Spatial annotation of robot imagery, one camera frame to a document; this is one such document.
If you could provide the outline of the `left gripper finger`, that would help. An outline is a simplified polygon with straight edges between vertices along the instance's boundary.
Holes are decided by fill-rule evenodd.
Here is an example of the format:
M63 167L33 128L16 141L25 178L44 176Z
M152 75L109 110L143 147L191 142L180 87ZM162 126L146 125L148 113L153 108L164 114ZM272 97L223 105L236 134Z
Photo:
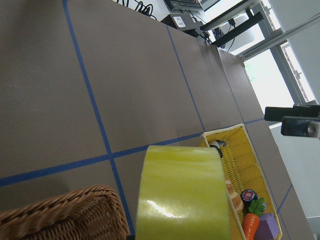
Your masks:
M296 104L293 107L267 106L264 119L281 123L281 134L291 137L318 138L320 136L320 106Z

